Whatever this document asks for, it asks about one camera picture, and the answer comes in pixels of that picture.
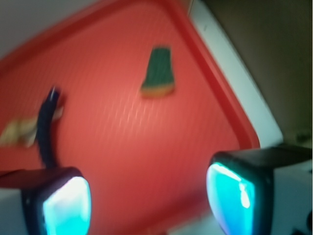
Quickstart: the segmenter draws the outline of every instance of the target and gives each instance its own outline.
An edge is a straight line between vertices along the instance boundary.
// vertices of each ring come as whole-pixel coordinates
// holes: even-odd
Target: sponge
[[[52,120],[58,120],[63,113],[63,107],[54,112]],[[0,135],[0,147],[24,145],[30,147],[35,142],[37,133],[37,117],[12,120]]]
[[[171,51],[167,47],[156,47],[152,50],[147,75],[141,86],[143,97],[163,97],[175,89],[171,65]]]

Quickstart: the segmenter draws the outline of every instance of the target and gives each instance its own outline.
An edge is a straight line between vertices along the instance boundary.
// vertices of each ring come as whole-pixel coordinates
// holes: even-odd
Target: black cable
[[[60,93],[53,88],[49,92],[46,101],[41,105],[38,115],[36,138],[38,141],[39,152],[46,168],[54,168],[58,166],[52,150],[50,129],[59,96]]]

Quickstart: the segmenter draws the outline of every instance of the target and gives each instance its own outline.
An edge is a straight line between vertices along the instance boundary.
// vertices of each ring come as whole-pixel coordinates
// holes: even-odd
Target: cyan lens
[[[251,235],[255,188],[221,163],[213,163],[207,172],[207,194],[211,210],[228,235]]]
[[[47,235],[86,235],[91,216],[88,182],[73,177],[43,203]]]

